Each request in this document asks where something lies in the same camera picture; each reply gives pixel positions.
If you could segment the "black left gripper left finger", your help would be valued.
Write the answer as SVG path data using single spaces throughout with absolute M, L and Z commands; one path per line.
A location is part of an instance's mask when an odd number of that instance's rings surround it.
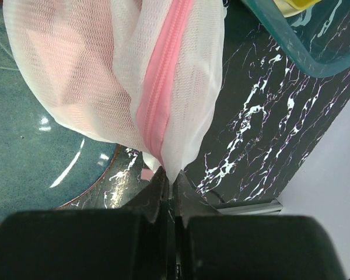
M 163 169 L 117 209 L 17 212 L 0 224 L 0 279 L 165 279 Z

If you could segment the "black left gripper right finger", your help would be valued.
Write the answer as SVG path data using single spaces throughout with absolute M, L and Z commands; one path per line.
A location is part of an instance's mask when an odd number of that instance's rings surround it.
M 345 279 L 329 235 L 311 217 L 224 215 L 184 173 L 174 198 L 183 279 Z

